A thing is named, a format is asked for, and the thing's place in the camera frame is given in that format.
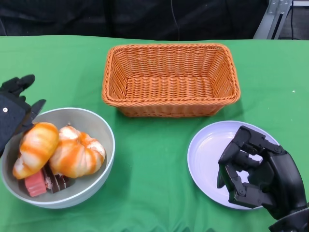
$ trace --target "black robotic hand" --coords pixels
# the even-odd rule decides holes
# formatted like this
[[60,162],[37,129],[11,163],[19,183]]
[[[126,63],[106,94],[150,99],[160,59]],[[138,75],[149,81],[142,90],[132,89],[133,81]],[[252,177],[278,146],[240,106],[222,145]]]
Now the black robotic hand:
[[43,108],[46,100],[39,100],[32,106],[19,96],[35,80],[34,75],[13,78],[0,87],[0,157],[5,145],[16,134],[33,127],[32,121]]
[[[262,161],[249,157],[259,155]],[[249,208],[263,206],[278,220],[272,232],[308,231],[309,210],[300,173],[280,145],[241,126],[219,159],[217,187],[226,185],[229,202]],[[242,183],[237,172],[248,172],[249,183]]]

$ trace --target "table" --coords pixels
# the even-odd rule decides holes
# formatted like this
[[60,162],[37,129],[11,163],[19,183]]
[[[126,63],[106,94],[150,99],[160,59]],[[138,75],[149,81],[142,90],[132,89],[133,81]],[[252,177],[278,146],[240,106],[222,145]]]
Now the table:
[[107,120],[116,152],[105,185],[68,209],[37,208],[0,181],[0,231],[6,232],[267,232],[265,209],[238,211],[209,199],[194,184],[187,149],[204,126],[240,120],[268,131],[288,150],[309,192],[309,42],[221,41],[233,55],[241,99],[213,117],[127,118],[101,99],[105,58],[118,44],[155,43],[78,36],[1,37],[0,83],[33,73],[28,103],[44,111],[80,107]]

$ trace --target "croissant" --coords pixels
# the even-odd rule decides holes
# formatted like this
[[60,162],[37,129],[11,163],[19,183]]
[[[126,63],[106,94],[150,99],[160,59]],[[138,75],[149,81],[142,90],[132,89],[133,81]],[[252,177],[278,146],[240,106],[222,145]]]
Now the croissant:
[[19,157],[13,167],[13,175],[23,179],[37,173],[57,148],[59,132],[55,125],[47,122],[34,124],[20,141]]
[[59,144],[49,165],[54,174],[70,178],[95,173],[102,166],[106,151],[98,140],[72,126],[59,130]]

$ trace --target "chocolate cake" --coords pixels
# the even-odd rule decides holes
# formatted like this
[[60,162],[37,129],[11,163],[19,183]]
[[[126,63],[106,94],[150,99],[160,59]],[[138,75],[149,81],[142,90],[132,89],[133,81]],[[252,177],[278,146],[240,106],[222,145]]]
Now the chocolate cake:
[[69,178],[64,175],[54,175],[49,167],[49,164],[44,166],[43,173],[45,176],[46,187],[51,191],[51,193],[59,192],[70,186]]

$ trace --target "gray bowl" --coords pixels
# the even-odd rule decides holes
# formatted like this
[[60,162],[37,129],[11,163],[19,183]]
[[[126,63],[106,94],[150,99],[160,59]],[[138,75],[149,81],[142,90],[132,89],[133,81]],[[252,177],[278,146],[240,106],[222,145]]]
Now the gray bowl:
[[5,147],[2,159],[2,179],[6,188],[17,198],[44,208],[66,208],[79,204],[95,194],[106,181],[114,160],[115,139],[112,129],[99,115],[79,108],[61,108],[37,116],[34,122],[51,122],[58,129],[70,123],[79,131],[84,131],[97,139],[106,150],[103,166],[94,174],[71,179],[72,186],[57,193],[47,192],[30,197],[12,174],[17,159],[22,135],[13,137]]

